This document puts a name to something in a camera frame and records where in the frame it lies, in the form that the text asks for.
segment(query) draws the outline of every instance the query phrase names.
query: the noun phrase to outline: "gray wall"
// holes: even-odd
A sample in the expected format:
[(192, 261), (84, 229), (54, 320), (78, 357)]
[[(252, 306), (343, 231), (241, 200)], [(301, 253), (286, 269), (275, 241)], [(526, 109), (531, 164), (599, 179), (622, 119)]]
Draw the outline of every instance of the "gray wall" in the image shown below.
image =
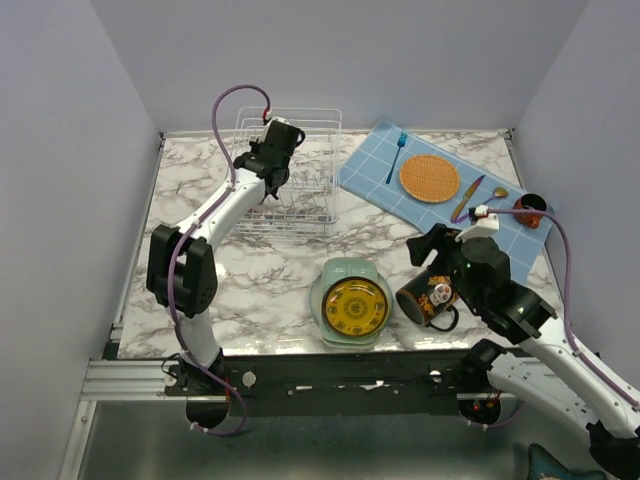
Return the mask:
[(158, 135), (86, 0), (0, 15), (0, 478), (57, 476)]
[[(513, 127), (586, 0), (91, 0), (162, 130), (209, 129), (254, 82), (345, 125)], [(256, 94), (230, 99), (232, 126)]]
[[(515, 137), (527, 186), (551, 200), (571, 239), (576, 331), (636, 387), (639, 25), (638, 0), (591, 0)], [(563, 270), (558, 235), (548, 245)]]

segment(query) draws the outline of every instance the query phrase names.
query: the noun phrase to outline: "marble tabletop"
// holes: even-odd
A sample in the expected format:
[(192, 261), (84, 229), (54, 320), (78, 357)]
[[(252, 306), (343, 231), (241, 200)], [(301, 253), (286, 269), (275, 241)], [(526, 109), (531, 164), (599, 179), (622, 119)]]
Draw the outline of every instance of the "marble tabletop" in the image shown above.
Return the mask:
[[(341, 160), (345, 161), (365, 137), (343, 133)], [(421, 137), (519, 184), (500, 132), (433, 132)], [(318, 152), (313, 148), (313, 144), (306, 148), (303, 144), (296, 156), (314, 158)], [(158, 224), (173, 225), (193, 213), (223, 182), (225, 172), (220, 148), (212, 138), (167, 139), (124, 310), (118, 358), (158, 358), (178, 350), (171, 319), (145, 288), (149, 238)], [(409, 263), (405, 245), (407, 238), (419, 234), (413, 226), (349, 192), (339, 190), (338, 196), (339, 220), (324, 242), (232, 234), (215, 252), (219, 287), (210, 311), (214, 333), (225, 355), (345, 351), (323, 343), (308, 307), (309, 287), (330, 258), (357, 256), (372, 260), (393, 291), (419, 273)], [(562, 310), (542, 254), (529, 274), (528, 286)], [(482, 338), (509, 345), (461, 301), (456, 306), (460, 310), (458, 327), (440, 333), (418, 327), (396, 304), (389, 325), (372, 350), (464, 349)]]

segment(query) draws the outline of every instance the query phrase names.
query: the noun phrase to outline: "white wire dish rack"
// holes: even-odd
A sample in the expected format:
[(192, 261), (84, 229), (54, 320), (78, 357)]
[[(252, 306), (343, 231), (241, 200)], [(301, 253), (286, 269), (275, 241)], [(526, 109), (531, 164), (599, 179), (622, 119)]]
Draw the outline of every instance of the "white wire dish rack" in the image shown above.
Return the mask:
[[(249, 141), (264, 128), (264, 107), (244, 107), (238, 113), (232, 158), (249, 150)], [(338, 168), (340, 164), (339, 110), (273, 108), (271, 115), (287, 118), (306, 134), (291, 158), (288, 182), (279, 199), (267, 197), (235, 226), (241, 234), (278, 237), (327, 238), (338, 221)]]

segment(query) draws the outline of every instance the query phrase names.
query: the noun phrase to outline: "gold spoon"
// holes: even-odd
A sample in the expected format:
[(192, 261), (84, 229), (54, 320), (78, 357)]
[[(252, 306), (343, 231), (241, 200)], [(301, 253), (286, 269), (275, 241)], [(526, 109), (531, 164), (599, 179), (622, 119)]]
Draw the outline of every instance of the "gold spoon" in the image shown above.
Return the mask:
[[(509, 192), (507, 192), (506, 188), (496, 187), (496, 188), (493, 189), (493, 194), (489, 198), (487, 198), (484, 202), (482, 202), (480, 205), (486, 205), (491, 200), (495, 200), (496, 198), (507, 198), (508, 196), (509, 196)], [(467, 218), (469, 218), (469, 214), (468, 213), (466, 215), (463, 215), (460, 218), (458, 218), (458, 220), (455, 223), (456, 224), (457, 223), (462, 223)]]

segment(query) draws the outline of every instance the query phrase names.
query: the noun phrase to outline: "blue cloth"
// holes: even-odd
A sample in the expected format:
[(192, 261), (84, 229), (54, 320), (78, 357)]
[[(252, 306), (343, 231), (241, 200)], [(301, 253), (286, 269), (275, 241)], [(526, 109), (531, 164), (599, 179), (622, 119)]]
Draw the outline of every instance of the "blue cloth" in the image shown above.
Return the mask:
[[(468, 206), (478, 205), (487, 200), (495, 187), (506, 188), (506, 199), (491, 202), (493, 208), (513, 208), (515, 201), (527, 193), (461, 158), (409, 133), (396, 163), (393, 178), (385, 183), (389, 169), (398, 151), (397, 141), (402, 129), (382, 120), (369, 133), (358, 149), (340, 169), (339, 184), (345, 190), (367, 200), (389, 213), (409, 222), (422, 233), (427, 233), (436, 223), (452, 226), (449, 219), (458, 206), (464, 192), (480, 175), (486, 175)], [(414, 155), (432, 154), (442, 157), (456, 167), (460, 174), (460, 188), (455, 196), (443, 203), (425, 203), (407, 194), (400, 184), (398, 172), (404, 163)], [(469, 226), (469, 220), (455, 225), (456, 228)], [(500, 231), (493, 238), (500, 248), (511, 258), (511, 277), (526, 284), (533, 262), (544, 246), (552, 227), (552, 222), (543, 218), (537, 229), (520, 225), (511, 215), (500, 216)]]

